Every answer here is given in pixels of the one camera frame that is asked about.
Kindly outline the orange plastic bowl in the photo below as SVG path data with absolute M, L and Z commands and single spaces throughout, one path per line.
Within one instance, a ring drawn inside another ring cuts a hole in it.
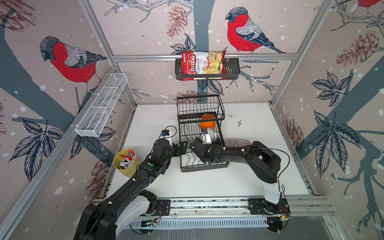
M 202 122 L 200 122 L 200 127 L 202 129 L 212 129 L 214 130 L 216 126 L 215 116 L 212 114 L 203 114 Z

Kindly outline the light green ceramic bowl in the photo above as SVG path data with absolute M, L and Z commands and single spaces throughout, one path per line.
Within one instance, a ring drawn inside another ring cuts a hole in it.
M 213 129 L 206 128 L 206 129 L 204 129 L 204 133 L 206 133 L 206 132 L 208 132 L 210 134 L 212 143 L 217 141 L 217 133 Z

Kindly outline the pink patterned glass bowl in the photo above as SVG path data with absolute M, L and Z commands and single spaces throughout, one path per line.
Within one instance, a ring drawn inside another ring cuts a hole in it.
M 246 146 L 251 146 L 251 145 L 252 145 L 252 142 L 250 142 L 249 140 L 245 140 L 245 139 L 237 140 L 234 143 L 234 147 L 246 147 Z

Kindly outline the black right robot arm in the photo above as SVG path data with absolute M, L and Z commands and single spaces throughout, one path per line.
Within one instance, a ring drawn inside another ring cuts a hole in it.
M 282 160 L 273 149 L 258 141 L 245 147 L 227 147 L 219 144 L 204 144 L 200 139 L 195 139 L 190 149 L 203 163 L 209 165 L 223 162 L 248 165 L 264 183 L 265 209 L 278 208 L 282 198 L 279 185 Z

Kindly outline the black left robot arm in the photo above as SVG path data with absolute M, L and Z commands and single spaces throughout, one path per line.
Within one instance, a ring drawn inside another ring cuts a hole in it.
M 187 145 L 170 144 L 165 138 L 155 141 L 151 152 L 124 185 L 103 202 L 84 209 L 74 238 L 114 240 L 136 218 L 153 214 L 157 196 L 146 188 L 166 172 L 172 158 L 186 154 Z

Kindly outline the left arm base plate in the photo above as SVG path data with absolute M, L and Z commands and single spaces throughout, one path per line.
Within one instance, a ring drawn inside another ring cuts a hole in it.
M 155 204 L 154 202 L 151 202 L 147 212 L 144 214 L 141 214 L 140 217 L 157 218 L 160 216 L 169 216 L 170 209 L 171 209 L 171 200 L 160 199 L 160 200 L 157 200 Z

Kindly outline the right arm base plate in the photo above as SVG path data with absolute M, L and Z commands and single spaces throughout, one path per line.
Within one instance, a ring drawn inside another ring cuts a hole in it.
M 248 199 L 248 209 L 251 215 L 290 215 L 287 199 L 281 198 L 277 204 L 272 204 L 264 198 Z

